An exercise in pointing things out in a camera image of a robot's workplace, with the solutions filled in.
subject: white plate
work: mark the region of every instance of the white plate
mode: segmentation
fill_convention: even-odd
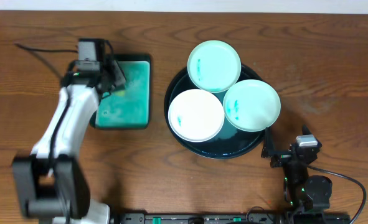
[[[224,96],[224,113],[228,121],[243,131],[261,131],[279,117],[281,101],[267,83],[244,80],[234,84]]]
[[[168,111],[171,129],[183,140],[203,142],[213,138],[224,124],[224,109],[213,94],[187,90],[173,99]]]
[[[238,81],[242,64],[238,53],[229,44],[209,40],[191,52],[187,69],[189,78],[198,88],[219,93]]]

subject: round tray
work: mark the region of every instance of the round tray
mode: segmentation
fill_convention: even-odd
[[[246,79],[263,81],[251,68],[242,64],[242,71],[240,72],[238,82]],[[178,94],[191,89],[198,89],[198,87],[192,83],[189,78],[187,68],[185,67],[172,79],[164,98],[164,117],[166,118],[167,125],[172,135],[184,147],[200,156],[212,159],[230,159],[250,152],[263,140],[264,131],[251,133],[239,130],[234,127],[227,118],[224,120],[224,125],[222,126],[221,131],[208,141],[189,142],[181,139],[176,133],[174,133],[169,125],[168,111],[172,100]],[[213,94],[222,102],[225,93],[226,91]]]

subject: blue marking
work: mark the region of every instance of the blue marking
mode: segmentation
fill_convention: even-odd
[[[197,59],[197,77],[199,79],[199,81],[202,81],[202,75],[201,75],[201,60]]]
[[[181,116],[178,116],[178,125],[181,127],[181,121],[182,121],[182,117]]]
[[[235,107],[235,112],[238,113],[238,111],[239,111],[239,103],[238,103],[238,100],[235,100],[234,107]]]

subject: wooden table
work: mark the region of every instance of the wooden table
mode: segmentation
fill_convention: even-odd
[[[11,161],[30,153],[57,105],[57,79],[14,42],[74,49],[79,37],[109,39],[119,53],[152,55],[152,117],[140,131],[88,128],[80,164],[92,197],[122,210],[149,213],[269,210],[283,200],[283,171],[260,157],[213,160],[184,149],[167,128],[164,94],[200,42],[231,44],[243,63],[276,88],[281,115],[276,145],[307,124],[323,144],[313,165],[361,181],[368,193],[368,16],[0,11],[0,223],[24,223]],[[60,71],[74,54],[44,55]],[[362,192],[333,181],[332,212],[357,211]],[[368,223],[368,200],[357,223]]]

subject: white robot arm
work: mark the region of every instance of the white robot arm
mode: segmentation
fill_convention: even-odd
[[[21,213],[46,223],[109,224],[109,206],[90,200],[90,191],[78,166],[85,131],[105,92],[125,83],[113,57],[105,55],[107,40],[80,39],[78,60],[61,80],[59,103],[43,137],[29,157],[12,163]],[[42,176],[54,176],[42,185]]]

